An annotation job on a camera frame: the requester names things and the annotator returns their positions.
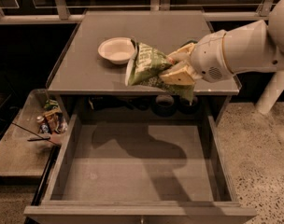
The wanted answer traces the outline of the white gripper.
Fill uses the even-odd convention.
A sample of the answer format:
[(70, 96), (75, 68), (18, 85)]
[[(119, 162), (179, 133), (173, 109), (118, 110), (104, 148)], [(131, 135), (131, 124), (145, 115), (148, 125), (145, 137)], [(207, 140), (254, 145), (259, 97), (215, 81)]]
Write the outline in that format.
[[(219, 82), (230, 79), (234, 74), (228, 67), (224, 55), (225, 30), (206, 35), (196, 45), (189, 44), (167, 55), (168, 61), (177, 63), (159, 74), (159, 78), (168, 85), (193, 85), (194, 70), (207, 82)], [(191, 65), (184, 61), (191, 55)]]

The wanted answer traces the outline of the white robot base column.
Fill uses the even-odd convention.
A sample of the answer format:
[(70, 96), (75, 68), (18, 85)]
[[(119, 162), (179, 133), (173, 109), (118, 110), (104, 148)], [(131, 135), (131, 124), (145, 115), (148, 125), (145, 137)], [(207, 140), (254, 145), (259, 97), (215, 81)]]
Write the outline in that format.
[(256, 103), (256, 109), (261, 114), (267, 114), (282, 92), (284, 92), (284, 71), (278, 71), (273, 74), (265, 87), (261, 97)]

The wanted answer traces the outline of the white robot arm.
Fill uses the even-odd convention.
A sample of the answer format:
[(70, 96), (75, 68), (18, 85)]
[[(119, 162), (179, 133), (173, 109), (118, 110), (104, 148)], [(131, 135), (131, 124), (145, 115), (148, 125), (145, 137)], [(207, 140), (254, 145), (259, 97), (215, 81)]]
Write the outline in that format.
[(198, 79), (219, 82), (247, 72), (284, 70), (284, 0), (259, 20), (231, 31), (204, 36), (169, 55), (174, 65), (159, 78), (170, 85), (191, 85)]

